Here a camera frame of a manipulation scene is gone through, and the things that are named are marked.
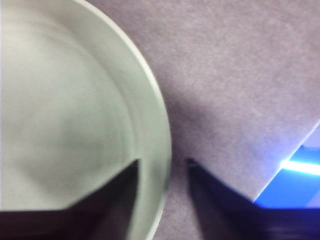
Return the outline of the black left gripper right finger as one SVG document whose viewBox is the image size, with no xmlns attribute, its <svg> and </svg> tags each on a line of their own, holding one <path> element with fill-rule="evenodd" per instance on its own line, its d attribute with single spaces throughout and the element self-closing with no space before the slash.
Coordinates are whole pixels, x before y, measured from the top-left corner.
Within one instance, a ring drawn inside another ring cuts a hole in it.
<svg viewBox="0 0 320 240">
<path fill-rule="evenodd" d="M 187 158 L 189 196 L 205 240 L 318 240 L 318 208 L 258 206 Z"/>
</svg>

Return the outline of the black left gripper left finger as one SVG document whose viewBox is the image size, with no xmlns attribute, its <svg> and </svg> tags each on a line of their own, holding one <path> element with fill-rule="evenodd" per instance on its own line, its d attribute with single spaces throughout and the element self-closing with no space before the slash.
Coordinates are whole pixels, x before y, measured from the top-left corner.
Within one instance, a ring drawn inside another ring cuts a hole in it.
<svg viewBox="0 0 320 240">
<path fill-rule="evenodd" d="M 99 189 L 56 210 L 8 210 L 0 213 L 2 240 L 124 240 L 138 191 L 135 159 Z"/>
</svg>

